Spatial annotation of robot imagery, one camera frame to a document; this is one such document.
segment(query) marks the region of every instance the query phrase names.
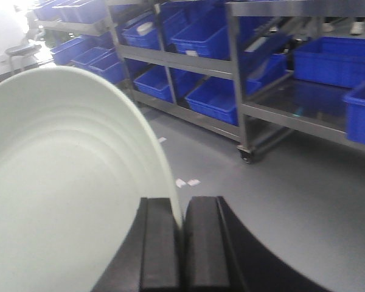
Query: white wall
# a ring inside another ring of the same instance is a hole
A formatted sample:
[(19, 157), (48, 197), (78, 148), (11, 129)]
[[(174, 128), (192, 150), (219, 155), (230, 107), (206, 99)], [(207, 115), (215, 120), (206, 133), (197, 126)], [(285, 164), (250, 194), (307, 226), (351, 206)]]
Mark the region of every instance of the white wall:
[[(10, 71), (5, 50), (21, 44), (24, 32), (18, 20), (13, 3), (14, 0), (0, 0), (0, 75)], [(14, 58), (15, 68), (20, 67), (20, 59)]]

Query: white lid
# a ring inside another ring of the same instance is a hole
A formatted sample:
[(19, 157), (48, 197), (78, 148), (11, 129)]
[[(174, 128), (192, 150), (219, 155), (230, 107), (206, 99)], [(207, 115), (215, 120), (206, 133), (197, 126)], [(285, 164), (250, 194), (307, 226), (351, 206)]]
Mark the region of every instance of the white lid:
[(153, 29), (153, 23), (143, 23), (137, 27), (136, 31), (139, 35), (146, 35)]

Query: blue plastic bin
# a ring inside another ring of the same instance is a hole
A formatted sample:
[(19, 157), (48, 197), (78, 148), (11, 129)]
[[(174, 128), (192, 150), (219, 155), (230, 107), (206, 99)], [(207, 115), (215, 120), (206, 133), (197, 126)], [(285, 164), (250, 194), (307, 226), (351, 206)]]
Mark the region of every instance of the blue plastic bin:
[(81, 55), (92, 48), (92, 43), (83, 38), (74, 38), (50, 50), (54, 63), (57, 65), (66, 65), (73, 58)]
[[(254, 34), (254, 29), (266, 22), (266, 18), (241, 17), (241, 39)], [(181, 54), (224, 59), (230, 55), (228, 29), (224, 8), (214, 8), (199, 20), (172, 38)]]
[(76, 0), (65, 0), (58, 3), (56, 6), (53, 6), (53, 9), (57, 11), (59, 17), (62, 21), (66, 23), (76, 23), (77, 17), (74, 11), (71, 9), (71, 5)]
[(275, 54), (270, 56), (269, 62), (257, 78), (249, 78), (246, 81), (247, 94), (253, 94), (262, 87), (272, 83), (287, 73), (287, 58), (285, 55)]
[(76, 67), (88, 70), (91, 63), (101, 59), (105, 55), (109, 54), (109, 52), (110, 51), (108, 49), (103, 47), (93, 47), (92, 49), (87, 50), (85, 53), (72, 59), (72, 62)]
[[(167, 44), (171, 44), (171, 37), (188, 25), (185, 14), (182, 10), (164, 10), (161, 12), (161, 19), (165, 30)], [(154, 15), (149, 15), (141, 19), (128, 30), (122, 32), (122, 35), (131, 46), (159, 50), (160, 47), (156, 28), (153, 28), (146, 35), (139, 35), (136, 31), (137, 27), (147, 22), (154, 22)]]
[(71, 5), (78, 23), (95, 23), (107, 16), (102, 0), (78, 0)]
[(109, 53), (101, 59), (91, 63), (89, 70), (113, 84), (124, 79), (122, 63), (119, 61), (115, 52)]
[(123, 36), (123, 33), (126, 32), (127, 30), (129, 30), (131, 27), (133, 27), (137, 23), (141, 22), (144, 18), (148, 17), (149, 15), (151, 15), (151, 12), (143, 13), (143, 14), (127, 21), (125, 24), (117, 26), (116, 33), (117, 33), (117, 37), (119, 39), (119, 43), (127, 44), (126, 39)]
[(58, 11), (53, 7), (59, 5), (65, 0), (50, 0), (34, 8), (34, 13), (39, 20), (53, 20), (58, 18)]
[(295, 78), (354, 88), (365, 80), (365, 40), (324, 37), (294, 52)]
[(54, 7), (63, 21), (69, 23), (95, 23), (106, 17), (102, 0), (68, 0)]
[[(176, 86), (176, 95), (181, 99), (184, 94), (190, 91), (202, 75), (172, 69), (173, 80)], [(173, 102), (172, 93), (168, 84), (165, 68), (162, 66), (154, 66), (134, 80), (135, 85), (143, 93), (154, 96), (167, 102)]]
[(365, 144), (365, 82), (350, 91), (347, 103), (347, 138)]
[(112, 20), (114, 23), (119, 22), (119, 15), (121, 15), (121, 12), (126, 10), (127, 8), (131, 7), (132, 4), (125, 4), (125, 5), (114, 5), (110, 6), (109, 10), (111, 12)]
[(205, 1), (186, 1), (186, 2), (166, 2), (161, 5), (161, 10), (164, 9), (183, 9), (186, 14), (188, 23), (191, 24), (205, 15), (208, 11), (214, 8), (214, 0)]
[(232, 125), (238, 125), (232, 80), (211, 77), (192, 91), (186, 100), (193, 111)]

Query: gray floor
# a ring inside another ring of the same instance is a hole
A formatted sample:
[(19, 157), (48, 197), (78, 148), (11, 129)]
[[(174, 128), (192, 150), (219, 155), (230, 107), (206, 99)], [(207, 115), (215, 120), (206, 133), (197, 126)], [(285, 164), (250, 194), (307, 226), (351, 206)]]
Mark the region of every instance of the gray floor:
[(333, 291), (365, 291), (365, 154), (295, 133), (258, 164), (237, 143), (142, 108), (162, 143), (178, 189), (224, 196), (242, 222), (279, 257)]

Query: caster wheel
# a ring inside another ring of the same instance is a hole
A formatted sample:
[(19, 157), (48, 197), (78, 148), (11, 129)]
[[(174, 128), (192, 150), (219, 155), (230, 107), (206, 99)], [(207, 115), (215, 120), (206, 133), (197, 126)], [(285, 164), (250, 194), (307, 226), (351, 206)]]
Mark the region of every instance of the caster wheel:
[(255, 161), (254, 155), (252, 153), (240, 151), (240, 154), (241, 154), (242, 160), (245, 161), (247, 164), (252, 164)]

